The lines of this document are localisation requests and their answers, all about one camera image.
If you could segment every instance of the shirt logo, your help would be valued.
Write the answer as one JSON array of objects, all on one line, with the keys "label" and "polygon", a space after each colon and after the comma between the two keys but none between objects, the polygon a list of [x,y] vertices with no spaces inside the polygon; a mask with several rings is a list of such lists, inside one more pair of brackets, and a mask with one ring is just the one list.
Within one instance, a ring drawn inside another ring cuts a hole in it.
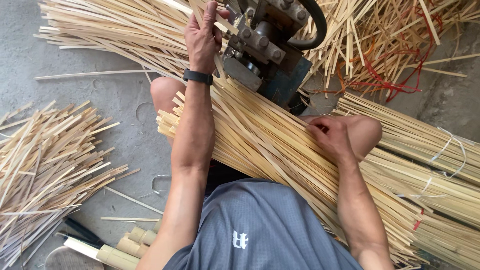
[{"label": "shirt logo", "polygon": [[239,234],[235,230],[233,230],[233,246],[236,247],[236,248],[245,249],[247,247],[247,244],[245,243],[245,241],[248,241],[248,238],[245,239],[247,234],[246,233],[240,234],[240,239],[238,238],[238,235]]}]

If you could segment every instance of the concrete floor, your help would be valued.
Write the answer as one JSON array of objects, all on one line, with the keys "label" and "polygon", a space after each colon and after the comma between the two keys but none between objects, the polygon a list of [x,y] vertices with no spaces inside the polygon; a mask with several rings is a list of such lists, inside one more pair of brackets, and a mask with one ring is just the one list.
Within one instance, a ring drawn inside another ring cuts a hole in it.
[{"label": "concrete floor", "polygon": [[[141,168],[130,177],[109,185],[131,197],[139,197],[151,192],[154,176],[170,174],[170,146],[164,136],[156,131],[155,112],[151,103],[138,108],[138,121],[135,117],[137,107],[151,102],[149,83],[145,74],[104,75],[96,77],[77,77],[57,80],[35,81],[33,77],[57,74],[83,73],[94,71],[138,70],[141,67],[119,55],[110,52],[74,49],[60,50],[48,45],[44,40],[34,38],[38,27],[47,25],[40,18],[35,1],[0,1],[0,115],[16,109],[28,101],[34,101],[34,108],[42,108],[52,100],[57,108],[70,103],[81,104],[92,101],[92,106],[100,109],[104,117],[114,116],[121,124],[99,138],[104,142],[99,149],[115,147],[109,157],[114,166],[128,164],[133,169]],[[466,28],[462,36],[457,55],[479,53],[480,35],[475,25]],[[437,49],[433,59],[451,56],[455,44],[448,37],[443,39],[446,45]],[[461,60],[439,65],[438,68],[452,72],[462,72],[467,79],[424,72],[422,75],[422,93],[399,95],[388,104],[389,107],[407,115],[416,117],[435,126],[452,131],[465,138],[480,141],[480,124],[476,118],[480,113],[480,95],[472,87],[480,85],[480,59]],[[335,79],[330,89],[338,89]],[[325,99],[323,94],[313,98],[317,110],[311,114],[329,112],[336,104],[333,95]],[[151,194],[138,200],[163,210],[165,207],[169,179],[155,182],[156,190],[166,190],[160,196]],[[85,227],[96,233],[101,239],[115,245],[126,231],[135,224],[118,221],[101,221],[100,217],[160,218],[155,212],[138,206],[109,191],[100,191],[89,199],[73,217]],[[152,229],[154,224],[138,222],[144,229]],[[33,256],[26,269],[43,269],[47,255],[63,244],[57,237],[49,237]],[[454,268],[436,265],[439,269]],[[20,269],[18,263],[13,269]]]}]

